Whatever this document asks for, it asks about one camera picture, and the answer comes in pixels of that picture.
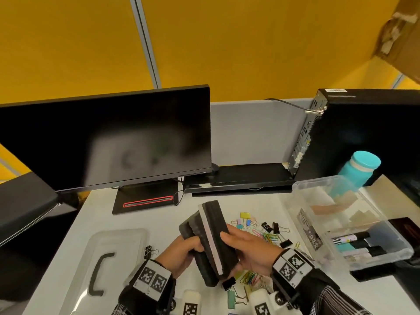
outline monitor base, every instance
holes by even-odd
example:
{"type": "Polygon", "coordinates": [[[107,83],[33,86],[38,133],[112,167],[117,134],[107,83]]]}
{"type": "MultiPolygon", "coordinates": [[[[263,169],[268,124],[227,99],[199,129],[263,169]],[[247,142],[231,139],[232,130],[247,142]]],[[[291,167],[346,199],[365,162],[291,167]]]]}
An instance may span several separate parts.
{"type": "Polygon", "coordinates": [[[132,184],[117,191],[113,215],[178,203],[178,182],[174,179],[132,184]]]}

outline white desk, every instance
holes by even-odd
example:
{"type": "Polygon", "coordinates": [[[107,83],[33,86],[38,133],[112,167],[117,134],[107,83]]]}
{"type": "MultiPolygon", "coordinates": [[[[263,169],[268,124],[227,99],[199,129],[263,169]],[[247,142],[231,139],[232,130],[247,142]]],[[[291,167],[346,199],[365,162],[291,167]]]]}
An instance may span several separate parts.
{"type": "MultiPolygon", "coordinates": [[[[259,222],[278,222],[289,227],[292,242],[301,241],[296,229],[284,211],[282,199],[289,194],[255,194],[242,196],[196,197],[184,195],[179,206],[112,215],[116,196],[114,189],[93,191],[66,238],[52,260],[24,315],[57,315],[73,279],[81,255],[90,237],[105,230],[145,228],[149,231],[149,242],[163,251],[179,235],[178,226],[192,213],[197,205],[205,201],[218,200],[226,221],[239,217],[240,212],[250,212],[259,222]]],[[[386,277],[358,283],[350,275],[334,276],[342,290],[354,298],[373,314],[420,314],[394,277],[386,277]]],[[[176,297],[181,297],[185,289],[200,291],[203,297],[203,315],[227,314],[227,294],[223,289],[208,288],[193,262],[178,279],[176,297]]],[[[250,314],[249,306],[237,305],[234,313],[250,314]]]]}

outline plastic box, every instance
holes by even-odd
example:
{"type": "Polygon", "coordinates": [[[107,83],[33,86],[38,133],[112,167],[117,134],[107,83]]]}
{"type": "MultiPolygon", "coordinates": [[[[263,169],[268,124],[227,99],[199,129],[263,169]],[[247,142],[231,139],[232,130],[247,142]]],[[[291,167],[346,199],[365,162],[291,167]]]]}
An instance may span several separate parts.
{"type": "Polygon", "coordinates": [[[414,253],[401,234],[343,176],[294,183],[286,209],[321,267],[360,270],[409,259],[414,253]],[[344,258],[332,239],[362,231],[369,232],[365,240],[370,246],[381,246],[386,254],[344,258]]]}

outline black computer case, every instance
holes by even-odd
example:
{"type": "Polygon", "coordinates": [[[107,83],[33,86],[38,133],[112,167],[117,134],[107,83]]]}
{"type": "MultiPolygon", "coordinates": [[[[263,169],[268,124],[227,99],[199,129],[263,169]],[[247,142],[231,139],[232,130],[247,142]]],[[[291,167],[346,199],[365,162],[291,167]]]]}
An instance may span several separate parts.
{"type": "Polygon", "coordinates": [[[357,150],[376,154],[385,174],[420,205],[420,91],[320,89],[289,161],[295,181],[335,175],[357,150]]]}

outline monitor screen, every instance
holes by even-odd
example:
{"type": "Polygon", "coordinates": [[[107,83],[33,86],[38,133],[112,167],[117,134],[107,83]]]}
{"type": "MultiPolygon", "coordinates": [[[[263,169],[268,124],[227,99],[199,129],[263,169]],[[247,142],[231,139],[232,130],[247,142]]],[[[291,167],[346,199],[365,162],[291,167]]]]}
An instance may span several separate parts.
{"type": "Polygon", "coordinates": [[[55,191],[210,172],[210,89],[0,105],[0,144],[55,191]]]}

